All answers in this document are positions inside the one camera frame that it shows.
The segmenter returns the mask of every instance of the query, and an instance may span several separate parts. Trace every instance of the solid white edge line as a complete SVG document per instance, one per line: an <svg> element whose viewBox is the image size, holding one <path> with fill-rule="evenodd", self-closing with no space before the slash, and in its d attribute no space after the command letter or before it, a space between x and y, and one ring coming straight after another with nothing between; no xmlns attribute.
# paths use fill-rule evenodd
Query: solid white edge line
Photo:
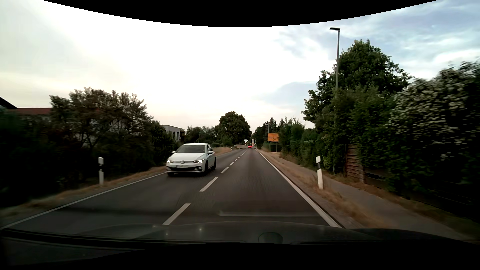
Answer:
<svg viewBox="0 0 480 270"><path fill-rule="evenodd" d="M217 179L218 179L218 177L215 177L212 181L210 181L210 183L208 183L205 187L203 187L202 190L200 190L200 192L203 192L203 191L207 190L207 188L208 188L211 184L213 184L213 182L215 182L215 180L217 180Z"/></svg>
<svg viewBox="0 0 480 270"><path fill-rule="evenodd" d="M304 200L306 200L308 202L308 204L315 210L317 211L317 213L328 223L328 225L332 226L332 227L337 227L337 228L341 228L340 225L338 225L337 222L335 222L335 220L333 220L327 213L325 213L325 211L323 211L314 201L312 201L312 199L310 199L301 189L299 189L299 187L297 187L294 183L292 183L292 181L290 181L289 178L287 178L279 169L277 169L275 167L275 165L273 165L268 159L266 159L266 157L264 157L260 152L258 152L273 168L275 168L275 170L283 177L283 179L285 179L289 184L290 186L292 186L297 192L298 194L300 194L300 196L302 196L302 198Z"/></svg>
<svg viewBox="0 0 480 270"><path fill-rule="evenodd" d="M1 227L0 230L3 230L3 229L6 229L6 228L9 228L9 227L12 227L12 226L14 226L14 225L17 225L17 224L22 223L22 222L25 222L25 221L29 221L29 220L31 220L31 219L37 218L37 217L39 217L39 216L42 216L42 215L45 215L45 214L48 214L48 213L51 213L51 212L56 211L56 210L58 210L58 209L62 209L62 208L68 207L68 206L70 206L70 205L74 205L74 204L76 204L76 203L79 203L79 202L88 200L88 199L93 198L93 197L96 197L96 196L98 196L98 195L102 195L102 194L105 194L105 193L107 193L107 192L114 191L114 190L116 190L116 189L123 188L123 187L126 187L126 186L128 186L128 185L141 182L141 181L143 181L143 180L147 180L147 179L150 179L150 178L153 178L153 177L157 177L157 176L162 175L162 174L165 174L165 173L167 173L167 172L163 172L163 173L160 173L160 174L157 174L157 175L154 175L154 176L150 176L150 177L147 177L147 178L145 178L145 179L141 179L141 180L132 182L132 183L130 183L130 184L125 184L125 185L123 185L123 186L119 186L119 187L116 187L116 188L112 188L112 189L109 189L109 190L104 191L104 192L102 192L102 193L98 193L98 194L92 195L92 196L90 196L90 197L83 198L83 199L78 200L78 201L74 201L74 202L72 202L72 203L69 203L69 204L66 204L66 205L63 205L63 206L54 208L54 209L52 209L52 210L48 210L48 211L46 211L46 212L37 214L37 215L35 215L35 216L29 217L29 218L26 218L26 219L23 219L23 220L21 220L21 221L17 221L17 222L8 224L8 225L6 225L6 226Z"/></svg>
<svg viewBox="0 0 480 270"><path fill-rule="evenodd" d="M180 207L180 209L178 209L177 212L175 212L171 217L169 217L167 221L163 223L163 225L170 225L183 211L185 211L185 209L187 209L190 204L191 203L186 203L182 207Z"/></svg>

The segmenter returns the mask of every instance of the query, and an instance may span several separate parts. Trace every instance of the sign post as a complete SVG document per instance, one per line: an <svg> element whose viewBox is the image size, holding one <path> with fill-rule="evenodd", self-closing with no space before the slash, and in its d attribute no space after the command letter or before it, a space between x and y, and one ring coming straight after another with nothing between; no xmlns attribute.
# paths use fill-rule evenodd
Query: sign post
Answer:
<svg viewBox="0 0 480 270"><path fill-rule="evenodd" d="M278 136L278 133L269 133L268 134L268 146L269 146L269 151L270 151L270 142L276 142L276 146L278 147L278 141L279 141L279 136Z"/></svg>
<svg viewBox="0 0 480 270"><path fill-rule="evenodd" d="M103 171L102 171L103 158L98 158L98 164L100 164L100 170L98 171L98 181L100 185L103 185Z"/></svg>
<svg viewBox="0 0 480 270"><path fill-rule="evenodd" d="M317 164L318 164L318 170L317 170L317 178L318 178L318 188L323 189L324 188L324 176L322 174L322 165L320 164L321 158L320 156L317 157Z"/></svg>

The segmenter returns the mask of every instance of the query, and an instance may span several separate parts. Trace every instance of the street lamp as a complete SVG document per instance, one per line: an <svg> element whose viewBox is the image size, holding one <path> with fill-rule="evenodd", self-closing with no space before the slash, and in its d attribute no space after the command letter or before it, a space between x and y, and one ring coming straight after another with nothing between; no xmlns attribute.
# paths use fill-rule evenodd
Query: street lamp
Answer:
<svg viewBox="0 0 480 270"><path fill-rule="evenodd" d="M340 28L331 27L330 30L338 31L338 42L336 44L336 82L335 90L338 91L338 55L340 51Z"/></svg>

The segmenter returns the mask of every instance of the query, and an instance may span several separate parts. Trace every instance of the road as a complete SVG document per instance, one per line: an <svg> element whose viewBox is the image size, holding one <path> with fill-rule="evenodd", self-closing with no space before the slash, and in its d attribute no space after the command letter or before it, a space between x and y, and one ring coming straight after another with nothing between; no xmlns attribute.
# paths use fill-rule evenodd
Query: road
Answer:
<svg viewBox="0 0 480 270"><path fill-rule="evenodd" d="M77 234L123 224L183 225L215 221L329 224L256 149L217 157L215 171L167 174L107 192L12 226Z"/></svg>

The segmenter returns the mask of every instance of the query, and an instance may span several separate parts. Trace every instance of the white building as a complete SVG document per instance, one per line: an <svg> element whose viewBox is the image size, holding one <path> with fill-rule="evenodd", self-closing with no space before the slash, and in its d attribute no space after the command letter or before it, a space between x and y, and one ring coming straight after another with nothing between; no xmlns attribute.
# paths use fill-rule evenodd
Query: white building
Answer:
<svg viewBox="0 0 480 270"><path fill-rule="evenodd" d="M179 127L175 127L175 126L171 126L171 125L162 125L165 130L167 131L167 133L171 134L175 140L178 142L178 141L181 141L183 142L184 140L184 137L185 137L185 132L182 131L181 128Z"/></svg>

